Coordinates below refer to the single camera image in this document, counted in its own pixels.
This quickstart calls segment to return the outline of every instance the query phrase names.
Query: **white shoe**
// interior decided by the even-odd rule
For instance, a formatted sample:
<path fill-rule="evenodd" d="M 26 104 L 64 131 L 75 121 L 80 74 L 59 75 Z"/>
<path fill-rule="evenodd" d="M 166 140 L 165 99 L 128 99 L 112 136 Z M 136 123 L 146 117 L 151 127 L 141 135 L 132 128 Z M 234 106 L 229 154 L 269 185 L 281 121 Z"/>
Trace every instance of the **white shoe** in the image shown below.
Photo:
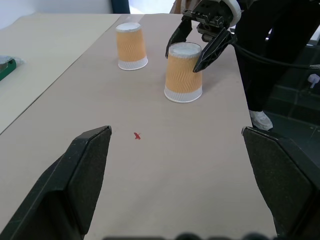
<path fill-rule="evenodd" d="M 249 110 L 252 124 L 258 129 L 269 131 L 274 126 L 270 118 L 263 111 Z"/>

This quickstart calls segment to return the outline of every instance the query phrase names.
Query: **upside-down cup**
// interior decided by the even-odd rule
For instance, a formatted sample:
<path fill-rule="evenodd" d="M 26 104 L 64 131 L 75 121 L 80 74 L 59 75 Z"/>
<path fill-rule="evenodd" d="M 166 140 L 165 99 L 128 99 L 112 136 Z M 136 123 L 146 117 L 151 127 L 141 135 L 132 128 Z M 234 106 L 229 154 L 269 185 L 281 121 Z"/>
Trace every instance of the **upside-down cup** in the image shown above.
<path fill-rule="evenodd" d="M 141 25 L 126 22 L 118 25 L 115 30 L 119 68 L 130 71 L 146 66 L 148 58 Z"/>
<path fill-rule="evenodd" d="M 176 103 L 190 103 L 202 94 L 202 72 L 194 73 L 201 46 L 179 42 L 169 48 L 164 94 Z"/>

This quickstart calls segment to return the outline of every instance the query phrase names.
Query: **person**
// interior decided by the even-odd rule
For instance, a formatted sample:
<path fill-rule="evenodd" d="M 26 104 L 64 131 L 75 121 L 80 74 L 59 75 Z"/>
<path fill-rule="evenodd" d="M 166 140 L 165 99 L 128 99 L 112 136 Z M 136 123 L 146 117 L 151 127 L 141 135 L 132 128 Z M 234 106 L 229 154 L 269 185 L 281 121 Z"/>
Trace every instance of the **person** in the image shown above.
<path fill-rule="evenodd" d="M 188 7 L 191 9 L 199 2 L 200 0 L 177 0 L 172 12 L 182 12 Z M 235 34 L 240 47 L 268 59 L 293 63 L 319 25 L 319 1 L 256 0 L 249 10 L 242 13 Z M 273 123 L 263 112 L 263 108 L 273 86 L 288 68 L 259 63 L 237 50 L 235 53 L 252 124 L 270 131 Z"/>

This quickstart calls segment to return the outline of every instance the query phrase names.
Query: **paper cup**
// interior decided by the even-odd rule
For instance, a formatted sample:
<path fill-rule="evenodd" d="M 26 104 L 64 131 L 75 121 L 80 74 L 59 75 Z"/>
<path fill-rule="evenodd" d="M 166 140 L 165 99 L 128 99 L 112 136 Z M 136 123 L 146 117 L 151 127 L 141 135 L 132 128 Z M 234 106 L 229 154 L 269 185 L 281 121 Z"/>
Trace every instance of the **paper cup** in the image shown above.
<path fill-rule="evenodd" d="M 130 71 L 147 65 L 148 59 L 141 25 L 137 22 L 126 22 L 118 25 L 115 30 L 119 68 Z"/>
<path fill-rule="evenodd" d="M 194 73 L 201 46 L 179 42 L 169 48 L 165 96 L 176 103 L 190 103 L 202 94 L 202 72 Z"/>

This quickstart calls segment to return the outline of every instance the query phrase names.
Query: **black cable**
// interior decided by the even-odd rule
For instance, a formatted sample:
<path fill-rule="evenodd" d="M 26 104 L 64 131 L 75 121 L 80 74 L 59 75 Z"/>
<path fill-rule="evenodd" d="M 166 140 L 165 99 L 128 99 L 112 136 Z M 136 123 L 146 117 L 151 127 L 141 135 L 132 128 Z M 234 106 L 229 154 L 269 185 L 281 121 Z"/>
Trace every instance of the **black cable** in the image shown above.
<path fill-rule="evenodd" d="M 295 68 L 295 69 L 305 69 L 305 70 L 320 70 L 320 64 L 318 65 L 300 65 L 300 64 L 291 64 L 282 61 L 272 60 L 258 54 L 255 54 L 251 51 L 244 49 L 243 47 L 239 46 L 238 44 L 232 44 L 235 49 L 237 49 L 242 55 L 262 64 L 270 64 L 270 65 L 278 65 L 283 67 Z"/>

